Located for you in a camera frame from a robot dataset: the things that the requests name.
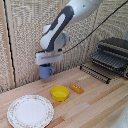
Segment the plate rim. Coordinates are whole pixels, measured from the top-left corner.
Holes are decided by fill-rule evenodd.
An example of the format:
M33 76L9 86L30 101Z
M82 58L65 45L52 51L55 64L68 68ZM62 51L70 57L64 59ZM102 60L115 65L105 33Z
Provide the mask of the plate rim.
M24 96L21 96L21 97L17 98L16 100L14 100L14 101L11 103L11 105L9 106L8 111L7 111L7 119L8 119L8 122L9 122L14 128L18 128L18 127L16 127L16 126L10 121L9 110L10 110L11 106L12 106L16 101L18 101L20 98L26 97L26 96L38 96L38 97L44 98L45 100L47 100L47 101L51 104L52 112L53 112L52 117L51 117L51 120L50 120L49 122L47 122L46 125L43 126L43 127L41 127L41 128L46 127L46 126L52 121L52 119L53 119L53 116L54 116L54 108L53 108L52 103L51 103L47 98L45 98L45 97L43 97L43 96L40 96L40 95L24 95Z

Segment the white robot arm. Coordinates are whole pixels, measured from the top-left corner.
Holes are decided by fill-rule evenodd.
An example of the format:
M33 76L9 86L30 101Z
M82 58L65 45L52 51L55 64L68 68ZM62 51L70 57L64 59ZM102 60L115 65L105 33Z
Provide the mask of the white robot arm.
M70 41L68 33L63 31L65 26L91 15L102 1L71 0L54 22L44 27L44 34L40 40L40 45L44 51L42 53L36 53L36 63L41 65L61 61L63 59L62 48Z

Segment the black cable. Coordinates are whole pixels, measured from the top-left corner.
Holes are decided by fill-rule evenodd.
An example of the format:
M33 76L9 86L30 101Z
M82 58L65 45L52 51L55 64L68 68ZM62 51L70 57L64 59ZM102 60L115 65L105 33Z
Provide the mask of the black cable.
M70 48L69 50L67 50L65 53L67 53L68 51L72 50L73 48L75 48L77 45L79 45L80 43L82 43L84 40L86 40L90 35L92 35L92 33L94 31L97 30L97 28L99 28L104 22L106 22L106 20L112 16L115 12L117 12L122 6L124 6L126 3L128 2L128 0L126 2L124 2L122 5L120 5L113 13L111 13L101 24L99 24L87 37L85 37L83 40L81 40L78 44L76 44L75 46L73 46L72 48Z

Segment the small yellow object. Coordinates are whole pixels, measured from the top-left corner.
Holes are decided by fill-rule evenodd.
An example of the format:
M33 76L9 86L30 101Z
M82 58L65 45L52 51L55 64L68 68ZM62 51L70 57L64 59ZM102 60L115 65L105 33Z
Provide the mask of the small yellow object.
M69 90L64 86L54 86L51 88L52 98L56 101L64 101L69 95Z

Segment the wooden countertop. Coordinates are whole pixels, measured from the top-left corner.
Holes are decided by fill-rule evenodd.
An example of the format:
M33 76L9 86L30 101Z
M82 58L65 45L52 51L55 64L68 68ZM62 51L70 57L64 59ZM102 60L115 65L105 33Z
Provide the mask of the wooden countertop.
M77 84L84 93L77 94L69 85ZM54 101L51 87L63 85L69 89L66 101ZM128 80L116 78L109 85L74 68L47 79L0 94L0 128L12 128L7 120L11 103L24 95L40 95L51 101L54 118L46 128L109 128L122 112L128 101Z

